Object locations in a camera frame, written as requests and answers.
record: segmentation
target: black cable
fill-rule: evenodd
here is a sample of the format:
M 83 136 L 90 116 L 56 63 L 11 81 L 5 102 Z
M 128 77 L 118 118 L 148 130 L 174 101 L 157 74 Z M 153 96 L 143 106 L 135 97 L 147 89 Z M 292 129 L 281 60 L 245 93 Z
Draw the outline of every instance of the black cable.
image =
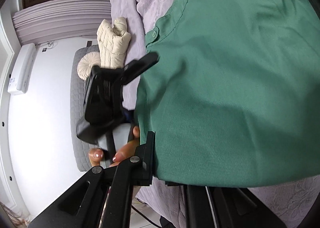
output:
M 143 213 L 139 212 L 133 205 L 131 206 L 133 210 L 135 210 L 139 215 L 141 215 L 143 218 L 145 218 L 149 223 L 153 224 L 155 227 L 162 228 L 161 226 L 155 224 L 153 221 L 148 219 Z

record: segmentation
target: green shirt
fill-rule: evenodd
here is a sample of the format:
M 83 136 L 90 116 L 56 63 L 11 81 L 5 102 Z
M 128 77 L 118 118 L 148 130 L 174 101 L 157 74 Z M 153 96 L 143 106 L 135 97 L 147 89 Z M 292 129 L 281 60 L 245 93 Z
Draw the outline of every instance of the green shirt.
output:
M 159 179 L 254 187 L 320 174 L 320 21 L 308 0 L 174 0 L 146 34 L 141 142 Z

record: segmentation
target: bed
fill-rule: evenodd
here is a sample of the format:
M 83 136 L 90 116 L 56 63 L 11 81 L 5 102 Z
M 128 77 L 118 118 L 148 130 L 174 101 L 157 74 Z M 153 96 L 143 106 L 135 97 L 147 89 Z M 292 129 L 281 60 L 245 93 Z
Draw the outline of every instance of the bed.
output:
M 132 35 L 126 63 L 139 59 L 145 54 L 144 34 L 150 31 L 158 18 L 165 15 L 173 0 L 110 0 L 112 20 L 119 16 L 127 19 L 128 31 Z M 82 112 L 84 83 L 75 76 L 80 58 L 96 47 L 79 50 L 74 59 L 71 80 L 71 126 L 77 122 Z M 133 109 L 139 78 L 124 88 L 124 107 Z M 78 168 L 88 170 L 91 165 L 87 157 L 91 145 L 73 137 L 73 145 Z M 297 227 L 307 214 L 320 192 L 320 177 L 310 177 L 298 182 L 270 187 L 252 188 L 251 191 L 276 213 L 287 225 Z M 137 197 L 147 202 L 156 212 L 170 220 L 177 228 L 185 227 L 184 199 L 180 187 L 166 187 L 163 181 L 153 179 L 150 187 L 142 187 Z

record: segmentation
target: brown hair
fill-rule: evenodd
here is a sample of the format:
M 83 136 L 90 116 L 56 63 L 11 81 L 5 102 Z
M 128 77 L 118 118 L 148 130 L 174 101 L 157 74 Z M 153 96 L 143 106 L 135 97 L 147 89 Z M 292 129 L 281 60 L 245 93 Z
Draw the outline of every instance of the brown hair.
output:
M 0 202 L 0 206 L 3 208 L 3 210 L 7 213 L 9 218 L 11 219 L 11 222 L 18 228 L 25 228 L 28 225 L 28 222 L 21 218 L 21 216 L 17 216 L 12 210 L 7 208 L 3 203 Z

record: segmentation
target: metal screw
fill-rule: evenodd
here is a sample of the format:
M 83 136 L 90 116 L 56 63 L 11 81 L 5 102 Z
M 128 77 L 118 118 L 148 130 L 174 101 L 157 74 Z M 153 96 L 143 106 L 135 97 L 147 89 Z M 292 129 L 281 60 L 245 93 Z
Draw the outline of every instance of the metal screw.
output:
M 132 163 L 137 163 L 137 162 L 140 161 L 140 158 L 137 157 L 137 156 L 133 156 L 133 157 L 130 157 L 130 161 L 131 161 Z
M 102 171 L 102 167 L 95 166 L 92 168 L 92 173 L 99 174 Z

